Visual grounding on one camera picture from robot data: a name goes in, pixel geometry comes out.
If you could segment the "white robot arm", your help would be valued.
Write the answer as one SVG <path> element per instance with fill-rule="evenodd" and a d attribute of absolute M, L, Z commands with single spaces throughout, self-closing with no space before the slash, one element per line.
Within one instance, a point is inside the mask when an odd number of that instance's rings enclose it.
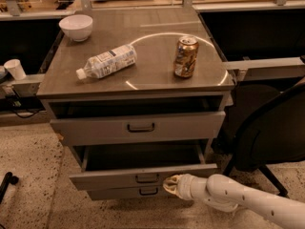
<path fill-rule="evenodd" d="M 163 181 L 163 188 L 184 200 L 200 200 L 223 212 L 244 206 L 283 229 L 305 229 L 305 204 L 269 194 L 214 174 L 208 178 L 190 174 L 174 175 Z"/>

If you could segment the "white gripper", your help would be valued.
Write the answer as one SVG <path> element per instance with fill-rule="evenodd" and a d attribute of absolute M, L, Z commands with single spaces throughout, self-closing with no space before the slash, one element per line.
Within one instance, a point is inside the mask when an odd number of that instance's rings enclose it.
<path fill-rule="evenodd" d="M 206 193 L 207 179 L 189 174 L 167 177 L 163 188 L 168 193 L 185 200 L 202 200 Z"/>

